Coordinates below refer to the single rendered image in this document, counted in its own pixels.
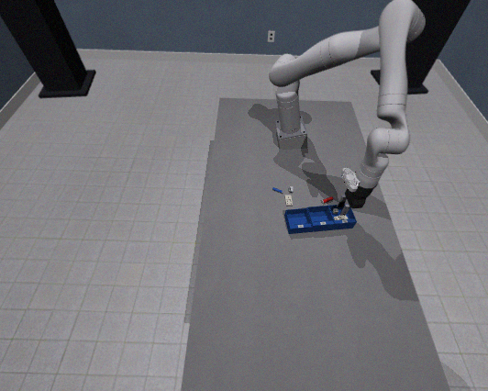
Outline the blue three-compartment bin tray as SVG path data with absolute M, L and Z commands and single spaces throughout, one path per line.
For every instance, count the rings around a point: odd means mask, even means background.
M 344 206 L 345 205 L 346 204 L 344 204 Z M 286 210 L 285 221 L 288 233 L 295 234 L 335 229 L 353 229 L 357 220 L 351 208 L 346 215 L 348 219 L 334 220 L 334 217 L 340 216 L 343 207 L 331 205 Z M 333 213 L 334 208 L 338 209 L 337 214 Z

